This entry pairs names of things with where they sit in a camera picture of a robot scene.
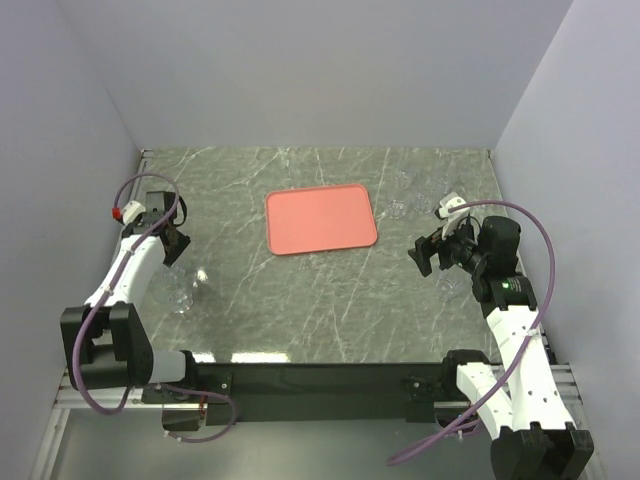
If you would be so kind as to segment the clear faceted glass tumbler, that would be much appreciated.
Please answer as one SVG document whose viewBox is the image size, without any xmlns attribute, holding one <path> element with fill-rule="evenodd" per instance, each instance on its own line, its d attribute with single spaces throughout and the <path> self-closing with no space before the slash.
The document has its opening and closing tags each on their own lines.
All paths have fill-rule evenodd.
<svg viewBox="0 0 640 480">
<path fill-rule="evenodd" d="M 466 283 L 466 276 L 459 271 L 440 271 L 435 284 L 436 298 L 442 302 L 449 302 L 466 291 Z"/>
<path fill-rule="evenodd" d="M 428 214 L 433 208 L 432 197 L 418 190 L 413 195 L 412 206 L 416 212 Z"/>
<path fill-rule="evenodd" d="M 167 296 L 167 305 L 172 313 L 184 314 L 193 306 L 193 293 L 186 289 L 171 291 Z"/>
<path fill-rule="evenodd" d="M 447 173 L 436 172 L 431 176 L 431 194 L 436 200 L 445 197 L 450 192 L 451 185 L 452 180 Z"/>
<path fill-rule="evenodd" d="M 409 189 L 414 181 L 414 174 L 412 171 L 404 169 L 398 170 L 394 177 L 394 185 L 398 190 Z"/>
<path fill-rule="evenodd" d="M 385 213 L 386 216 L 393 220 L 404 218 L 410 209 L 410 203 L 405 199 L 392 198 L 388 201 Z"/>
<path fill-rule="evenodd" d="M 156 301 L 166 307 L 168 307 L 168 294 L 177 289 L 186 289 L 193 293 L 192 281 L 182 267 L 174 266 L 169 268 L 162 266 L 151 280 L 151 295 Z"/>
</svg>

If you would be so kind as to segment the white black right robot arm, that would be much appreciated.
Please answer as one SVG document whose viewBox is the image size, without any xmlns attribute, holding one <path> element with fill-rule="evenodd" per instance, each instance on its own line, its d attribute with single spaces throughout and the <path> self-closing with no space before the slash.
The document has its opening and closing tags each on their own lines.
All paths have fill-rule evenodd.
<svg viewBox="0 0 640 480">
<path fill-rule="evenodd" d="M 467 352 L 448 357 L 443 393 L 465 396 L 491 436 L 498 479 L 577 479 L 594 453 L 589 431 L 579 428 L 561 398 L 537 322 L 530 281 L 517 269 L 520 225 L 489 216 L 475 229 L 469 218 L 449 221 L 420 237 L 408 254 L 423 276 L 436 256 L 441 269 L 469 273 L 472 293 L 498 345 L 505 368 L 501 385 L 484 360 Z"/>
</svg>

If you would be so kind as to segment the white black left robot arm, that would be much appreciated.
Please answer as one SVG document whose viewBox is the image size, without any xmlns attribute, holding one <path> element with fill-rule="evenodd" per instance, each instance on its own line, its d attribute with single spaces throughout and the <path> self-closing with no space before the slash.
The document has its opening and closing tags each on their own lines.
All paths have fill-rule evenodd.
<svg viewBox="0 0 640 480">
<path fill-rule="evenodd" d="M 190 244 L 176 221 L 184 205 L 174 192 L 152 191 L 142 204 L 130 202 L 114 210 L 124 225 L 115 260 L 84 304 L 65 309 L 60 319 L 76 389 L 165 383 L 180 402 L 199 394 L 201 377 L 189 369 L 193 359 L 181 351 L 153 349 L 137 311 L 156 272 L 173 265 Z"/>
</svg>

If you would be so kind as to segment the pink rectangular plastic tray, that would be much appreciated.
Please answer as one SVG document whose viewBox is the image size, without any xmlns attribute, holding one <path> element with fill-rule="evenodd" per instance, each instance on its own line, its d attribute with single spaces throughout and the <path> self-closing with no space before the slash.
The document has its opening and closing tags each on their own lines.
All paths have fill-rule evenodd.
<svg viewBox="0 0 640 480">
<path fill-rule="evenodd" d="M 361 184 L 273 191 L 265 213 L 268 248 L 279 256 L 370 247 L 378 239 Z"/>
</svg>

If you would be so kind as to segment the black front mounting beam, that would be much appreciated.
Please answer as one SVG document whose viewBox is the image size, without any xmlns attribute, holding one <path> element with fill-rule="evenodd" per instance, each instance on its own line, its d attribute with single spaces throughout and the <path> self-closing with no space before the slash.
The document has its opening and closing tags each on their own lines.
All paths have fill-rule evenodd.
<svg viewBox="0 0 640 480">
<path fill-rule="evenodd" d="M 193 394 L 148 386 L 146 405 L 192 404 L 204 411 L 207 426 L 223 425 L 231 398 L 244 422 L 402 419 L 436 421 L 438 404 L 468 404 L 454 386 L 453 368 L 443 363 L 200 363 L 197 374 L 178 384 Z"/>
</svg>

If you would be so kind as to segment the aluminium extrusion frame rail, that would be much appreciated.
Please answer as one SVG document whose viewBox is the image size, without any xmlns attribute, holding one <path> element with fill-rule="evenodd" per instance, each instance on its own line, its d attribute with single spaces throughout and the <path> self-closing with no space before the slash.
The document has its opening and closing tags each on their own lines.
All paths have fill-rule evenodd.
<svg viewBox="0 0 640 480">
<path fill-rule="evenodd" d="M 130 194 L 130 197 L 133 197 L 135 192 L 137 191 L 139 185 L 138 179 L 142 178 L 145 175 L 146 154 L 146 150 L 143 150 L 141 152 L 141 158 L 137 173 L 131 179 L 127 180 L 117 191 L 115 207 L 118 207 L 120 196 L 129 184 L 133 184 L 133 191 Z M 100 284 L 98 289 L 87 300 L 86 307 L 88 308 L 88 317 L 91 326 L 96 325 L 100 309 L 110 307 L 109 302 L 114 303 L 119 301 L 116 296 L 116 288 L 118 283 L 122 280 L 123 276 L 126 273 L 129 260 L 130 255 L 127 254 L 127 251 L 125 251 L 124 257 L 122 259 L 120 259 L 119 254 L 117 254 L 115 256 L 114 263 L 107 273 L 105 279 Z M 125 409 L 129 394 L 132 390 L 133 387 L 124 387 L 113 390 L 113 393 L 121 393 L 119 403 L 116 406 L 104 406 L 100 405 L 98 401 L 90 395 L 89 390 L 84 389 L 79 392 L 80 399 L 83 400 L 81 407 L 89 407 L 94 412 L 105 416 L 117 415 Z M 35 465 L 29 476 L 30 479 L 51 479 L 54 465 L 60 450 L 64 431 L 69 420 L 70 412 L 72 409 L 76 408 L 74 406 L 60 407 L 56 401 L 54 402 L 53 408 L 49 415 L 45 435 L 41 442 Z"/>
</svg>

